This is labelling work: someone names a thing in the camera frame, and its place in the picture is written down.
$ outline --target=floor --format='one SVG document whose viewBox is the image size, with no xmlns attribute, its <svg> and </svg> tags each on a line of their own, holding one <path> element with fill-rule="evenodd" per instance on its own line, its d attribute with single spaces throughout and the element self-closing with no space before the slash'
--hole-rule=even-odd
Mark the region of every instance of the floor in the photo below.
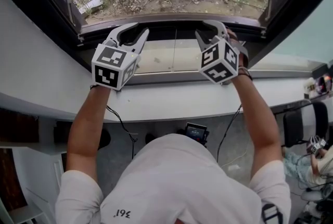
<svg viewBox="0 0 333 224">
<path fill-rule="evenodd" d="M 189 120 L 191 123 L 201 124 L 208 127 L 210 135 L 208 137 L 207 149 L 216 157 L 218 145 L 229 124 L 232 116 L 201 118 Z M 284 142 L 282 115 L 277 118 L 282 143 Z M 126 123 L 126 128 L 132 133 L 138 133 L 138 141 L 135 143 L 134 153 L 137 153 L 145 145 L 145 135 L 153 133 L 156 136 L 163 136 L 174 133 L 179 128 L 185 128 L 187 120 L 164 121 L 151 123 Z M 110 132 L 111 143 L 98 151 L 97 173 L 98 182 L 106 196 L 115 187 L 121 173 L 131 161 L 132 143 L 120 124 L 108 123 L 105 128 Z M 303 154 L 303 146 L 294 147 L 296 153 Z M 244 185 L 250 181 L 250 170 L 253 157 L 253 144 L 249 140 L 246 131 L 243 115 L 240 114 L 234 120 L 225 138 L 219 156 L 219 164 L 223 166 L 226 174 Z M 291 191 L 300 195 L 302 190 L 298 188 L 297 182 L 287 178 Z M 293 223 L 297 215 L 302 211 L 305 202 L 299 196 L 291 194 L 292 209 L 290 223 Z"/>
</svg>

